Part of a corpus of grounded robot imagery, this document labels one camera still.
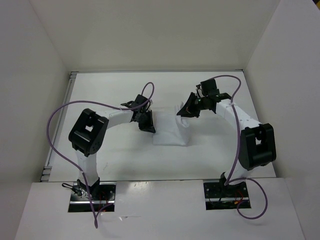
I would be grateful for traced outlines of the white skirt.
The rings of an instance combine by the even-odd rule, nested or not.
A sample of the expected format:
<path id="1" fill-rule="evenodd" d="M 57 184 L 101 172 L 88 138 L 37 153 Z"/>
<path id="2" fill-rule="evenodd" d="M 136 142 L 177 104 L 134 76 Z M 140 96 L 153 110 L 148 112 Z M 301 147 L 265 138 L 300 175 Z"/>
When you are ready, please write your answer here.
<path id="1" fill-rule="evenodd" d="M 155 146 L 180 146 L 186 147 L 190 140 L 191 130 L 188 120 L 177 113 L 184 103 L 174 106 L 174 111 L 156 111 L 153 113 L 155 133 L 152 143 Z"/>

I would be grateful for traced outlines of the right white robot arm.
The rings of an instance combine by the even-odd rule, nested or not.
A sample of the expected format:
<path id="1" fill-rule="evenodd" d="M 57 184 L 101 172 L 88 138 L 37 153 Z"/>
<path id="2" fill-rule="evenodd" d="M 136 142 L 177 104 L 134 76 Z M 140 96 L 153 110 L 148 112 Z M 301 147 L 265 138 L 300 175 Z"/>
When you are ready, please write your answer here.
<path id="1" fill-rule="evenodd" d="M 201 111 L 209 110 L 236 130 L 235 158 L 231 168 L 220 177 L 219 191 L 225 197 L 235 193 L 237 185 L 245 181 L 253 169 L 264 167 L 277 157 L 274 128 L 252 118 L 235 103 L 242 82 L 236 76 L 234 79 L 238 84 L 232 94 L 221 93 L 214 77 L 202 81 L 177 112 L 177 116 L 183 118 L 198 118 Z"/>

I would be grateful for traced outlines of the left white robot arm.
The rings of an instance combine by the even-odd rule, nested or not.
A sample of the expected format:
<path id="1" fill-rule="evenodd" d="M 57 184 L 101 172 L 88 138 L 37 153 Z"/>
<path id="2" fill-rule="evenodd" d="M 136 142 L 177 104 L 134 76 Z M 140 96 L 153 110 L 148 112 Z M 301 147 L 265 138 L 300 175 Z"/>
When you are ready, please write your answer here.
<path id="1" fill-rule="evenodd" d="M 108 129 L 115 126 L 136 122 L 140 131 L 155 133 L 152 101 L 139 94 L 135 100 L 121 104 L 119 110 L 112 110 L 103 115 L 86 108 L 82 111 L 71 129 L 68 140 L 77 156 L 80 167 L 77 179 L 81 193 L 88 200 L 94 200 L 100 193 L 100 177 L 97 172 L 97 152 L 102 147 Z"/>

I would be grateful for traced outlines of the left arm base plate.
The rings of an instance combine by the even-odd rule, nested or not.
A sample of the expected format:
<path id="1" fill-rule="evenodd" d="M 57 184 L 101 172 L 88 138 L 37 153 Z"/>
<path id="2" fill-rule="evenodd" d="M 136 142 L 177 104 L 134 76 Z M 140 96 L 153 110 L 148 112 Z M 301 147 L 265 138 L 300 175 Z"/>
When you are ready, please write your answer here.
<path id="1" fill-rule="evenodd" d="M 64 188 L 71 190 L 68 212 L 87 213 L 91 212 L 90 201 L 87 192 L 78 186 L 77 182 L 72 184 L 62 183 Z M 116 200 L 116 182 L 102 181 L 95 193 L 93 193 L 92 205 L 94 211 L 114 212 Z"/>

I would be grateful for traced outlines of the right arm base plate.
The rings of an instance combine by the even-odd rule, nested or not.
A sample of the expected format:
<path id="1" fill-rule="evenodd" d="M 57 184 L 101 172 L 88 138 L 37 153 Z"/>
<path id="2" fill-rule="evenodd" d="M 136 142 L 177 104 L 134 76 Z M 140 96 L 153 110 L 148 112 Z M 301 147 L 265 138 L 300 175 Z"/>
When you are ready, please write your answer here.
<path id="1" fill-rule="evenodd" d="M 203 182 L 205 207 L 207 211 L 250 209 L 250 199 L 245 182 L 228 187 L 223 186 L 218 180 Z"/>

